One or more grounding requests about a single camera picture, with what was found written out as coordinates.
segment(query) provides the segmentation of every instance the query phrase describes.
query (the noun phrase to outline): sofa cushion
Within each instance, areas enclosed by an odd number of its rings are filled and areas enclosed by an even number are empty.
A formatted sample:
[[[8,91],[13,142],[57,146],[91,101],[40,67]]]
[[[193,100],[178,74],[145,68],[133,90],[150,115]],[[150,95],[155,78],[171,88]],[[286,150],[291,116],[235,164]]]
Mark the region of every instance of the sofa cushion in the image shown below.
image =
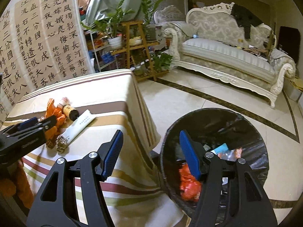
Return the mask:
[[[271,83],[275,77],[273,67],[251,53],[221,42],[193,38],[183,43],[182,53],[220,63]]]
[[[193,11],[188,14],[188,23],[195,27],[201,38],[219,40],[241,47],[252,45],[259,49],[265,49],[263,43],[268,41],[267,37],[271,31],[266,25],[251,26],[251,39],[246,40],[244,28],[239,27],[234,17],[226,13],[208,14],[203,11]]]

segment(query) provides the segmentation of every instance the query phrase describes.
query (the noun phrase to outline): sofa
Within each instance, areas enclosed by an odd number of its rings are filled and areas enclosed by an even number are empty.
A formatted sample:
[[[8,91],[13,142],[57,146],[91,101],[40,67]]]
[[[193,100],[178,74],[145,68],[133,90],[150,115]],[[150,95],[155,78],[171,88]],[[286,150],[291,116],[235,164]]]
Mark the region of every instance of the sofa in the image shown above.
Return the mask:
[[[163,37],[161,27],[167,22],[184,22],[185,14],[182,13],[176,6],[170,5],[162,10],[154,12],[154,22],[156,25],[156,37],[159,45],[154,46],[155,50],[161,50],[166,47],[166,39]]]
[[[243,27],[238,27],[231,16],[233,5],[220,3],[194,8],[186,15],[186,22],[165,23],[162,34],[171,39],[168,53],[173,56],[172,64],[266,96],[274,108],[284,77],[295,76],[295,62],[275,45],[268,61],[229,46],[265,49],[272,30],[265,24],[251,26],[250,39],[246,40]]]

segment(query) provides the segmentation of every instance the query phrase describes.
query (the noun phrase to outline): striped tablecloth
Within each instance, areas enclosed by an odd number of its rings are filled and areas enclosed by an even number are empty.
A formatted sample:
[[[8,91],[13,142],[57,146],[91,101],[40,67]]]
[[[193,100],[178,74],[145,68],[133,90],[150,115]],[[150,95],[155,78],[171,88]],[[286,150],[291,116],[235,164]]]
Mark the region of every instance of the striped tablecloth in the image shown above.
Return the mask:
[[[187,217],[159,187],[158,172],[148,153],[158,144],[160,136],[131,71],[92,74],[37,90],[16,104],[2,129],[32,117],[41,117],[49,98],[54,98],[56,104],[65,96],[80,113],[88,109],[96,118],[63,155],[42,145],[24,156],[24,170],[32,191],[39,190],[58,158],[81,159],[110,141],[120,129],[124,135],[121,153],[112,176],[101,183],[115,225],[185,226]],[[80,221],[87,223],[80,179],[76,179],[76,198]]]

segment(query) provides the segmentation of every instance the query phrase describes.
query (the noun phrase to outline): potted plant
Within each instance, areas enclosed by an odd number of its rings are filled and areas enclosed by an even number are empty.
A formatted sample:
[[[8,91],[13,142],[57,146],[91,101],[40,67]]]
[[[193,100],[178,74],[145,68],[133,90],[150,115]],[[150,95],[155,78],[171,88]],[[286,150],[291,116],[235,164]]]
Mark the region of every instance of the potted plant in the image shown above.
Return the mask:
[[[157,72],[166,71],[169,69],[172,62],[172,55],[166,53],[156,53],[156,55],[152,57],[152,60],[154,62],[154,69]]]
[[[117,5],[114,13],[109,13],[107,18],[102,20],[95,20],[94,25],[92,27],[86,26],[81,22],[81,25],[88,30],[93,31],[102,31],[109,38],[109,44],[113,50],[121,49],[122,45],[122,36],[118,36],[118,30],[120,28],[120,23],[123,18],[130,14],[134,13],[133,10],[129,9],[127,11],[123,11],[122,5],[125,0],[120,0]]]
[[[164,0],[157,0],[155,3],[152,3],[151,0],[141,0],[141,9],[144,13],[144,26],[146,30],[146,40],[156,41],[156,26],[151,24],[153,14],[158,8],[159,4]]]

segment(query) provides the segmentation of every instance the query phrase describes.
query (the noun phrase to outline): white flower pot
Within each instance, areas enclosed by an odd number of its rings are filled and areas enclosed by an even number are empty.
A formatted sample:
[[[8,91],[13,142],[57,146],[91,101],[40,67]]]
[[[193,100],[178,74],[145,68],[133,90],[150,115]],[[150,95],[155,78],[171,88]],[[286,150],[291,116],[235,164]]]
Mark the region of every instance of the white flower pot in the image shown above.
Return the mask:
[[[122,37],[118,36],[115,38],[109,38],[109,44],[112,47],[113,50],[119,50],[123,47],[122,45]]]

